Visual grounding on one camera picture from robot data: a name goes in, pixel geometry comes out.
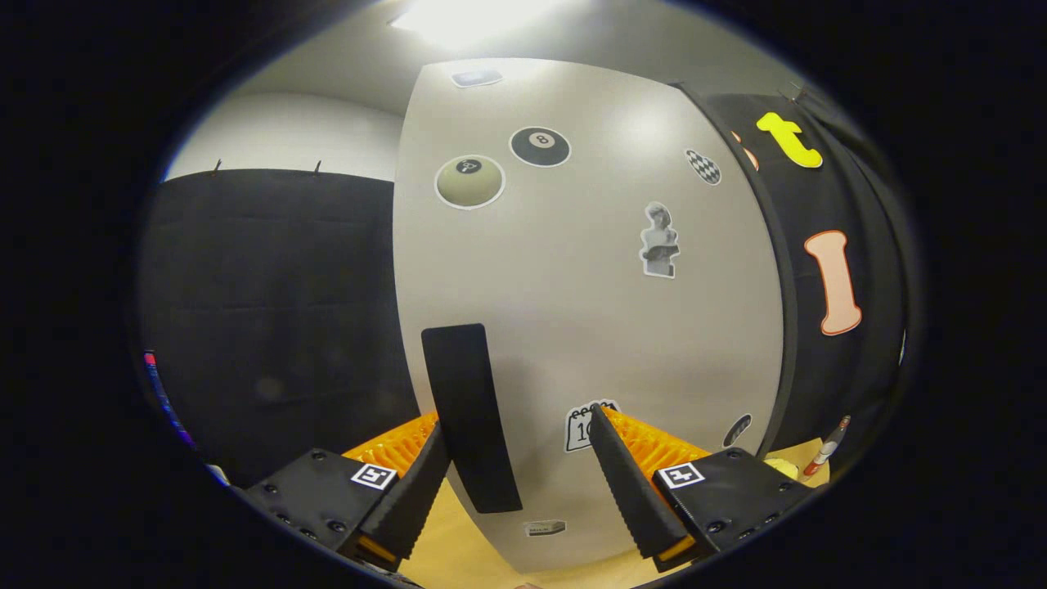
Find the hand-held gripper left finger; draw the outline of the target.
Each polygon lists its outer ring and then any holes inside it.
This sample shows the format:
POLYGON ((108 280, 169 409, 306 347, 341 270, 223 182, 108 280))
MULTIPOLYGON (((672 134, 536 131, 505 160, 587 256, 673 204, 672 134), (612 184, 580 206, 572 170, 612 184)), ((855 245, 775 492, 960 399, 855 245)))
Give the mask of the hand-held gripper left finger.
POLYGON ((312 448, 238 496, 327 551, 396 573, 411 558, 450 457, 426 413, 346 452, 312 448))

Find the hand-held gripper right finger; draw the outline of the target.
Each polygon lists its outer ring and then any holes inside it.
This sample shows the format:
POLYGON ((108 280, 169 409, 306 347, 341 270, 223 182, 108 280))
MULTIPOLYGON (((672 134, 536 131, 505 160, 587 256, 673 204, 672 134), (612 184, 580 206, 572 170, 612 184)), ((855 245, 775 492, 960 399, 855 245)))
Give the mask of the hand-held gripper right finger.
POLYGON ((666 573, 748 543, 811 498, 811 489, 737 447, 708 452, 591 405, 588 437, 644 559, 666 573))

